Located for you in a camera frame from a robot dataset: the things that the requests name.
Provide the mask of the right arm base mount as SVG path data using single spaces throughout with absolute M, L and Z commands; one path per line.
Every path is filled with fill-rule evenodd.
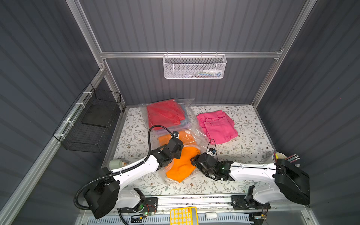
M 234 210 L 268 210 L 271 208 L 269 202 L 262 204 L 254 199 L 254 188 L 254 185 L 250 186 L 246 195 L 242 194 L 230 196 L 231 205 Z

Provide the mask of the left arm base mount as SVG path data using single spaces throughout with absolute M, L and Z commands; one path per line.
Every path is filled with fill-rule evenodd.
M 138 188 L 119 192 L 115 209 L 121 213 L 154 214 L 158 210 L 158 198 L 146 197 Z

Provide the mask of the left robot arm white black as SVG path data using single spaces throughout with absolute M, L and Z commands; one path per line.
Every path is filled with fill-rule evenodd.
M 102 218 L 113 209 L 129 208 L 140 211 L 146 198 L 139 189 L 124 190 L 135 180 L 156 172 L 170 165 L 181 157 L 183 142 L 173 137 L 165 144 L 150 152 L 147 160 L 139 160 L 124 169 L 109 171 L 104 168 L 104 175 L 87 184 L 82 190 L 89 205 L 86 211 L 92 211 L 96 219 Z

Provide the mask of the clear plastic vacuum bag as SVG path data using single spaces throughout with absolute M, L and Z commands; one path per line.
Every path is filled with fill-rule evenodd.
M 193 101 L 193 98 L 172 98 L 138 105 L 146 127 L 156 126 L 150 134 L 153 147 L 167 144 L 172 134 L 184 145 L 180 158 L 160 169 L 159 175 L 165 182 L 181 183 L 190 179 L 197 173 L 191 159 L 206 151 L 209 140 L 190 107 Z

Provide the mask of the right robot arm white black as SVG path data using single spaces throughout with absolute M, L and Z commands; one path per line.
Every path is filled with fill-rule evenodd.
M 215 181 L 251 180 L 264 183 L 263 186 L 250 186 L 242 200 L 234 199 L 234 208 L 269 209 L 270 202 L 284 199 L 301 205 L 310 204 L 309 175 L 286 159 L 255 165 L 218 161 L 214 156 L 203 153 L 190 162 L 203 175 Z

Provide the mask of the pink trousers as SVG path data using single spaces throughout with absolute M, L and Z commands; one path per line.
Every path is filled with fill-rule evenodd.
M 227 143 L 238 136 L 235 122 L 222 110 L 201 113 L 196 118 L 208 139 L 216 144 Z

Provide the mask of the orange trousers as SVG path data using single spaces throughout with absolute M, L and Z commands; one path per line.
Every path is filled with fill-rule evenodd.
M 171 167 L 165 169 L 165 175 L 166 178 L 180 183 L 193 173 L 196 167 L 191 164 L 191 159 L 199 155 L 201 152 L 197 147 L 195 138 L 189 131 L 180 131 L 179 139 L 184 144 L 181 151 L 181 157 L 180 159 L 175 158 L 173 160 L 170 164 Z

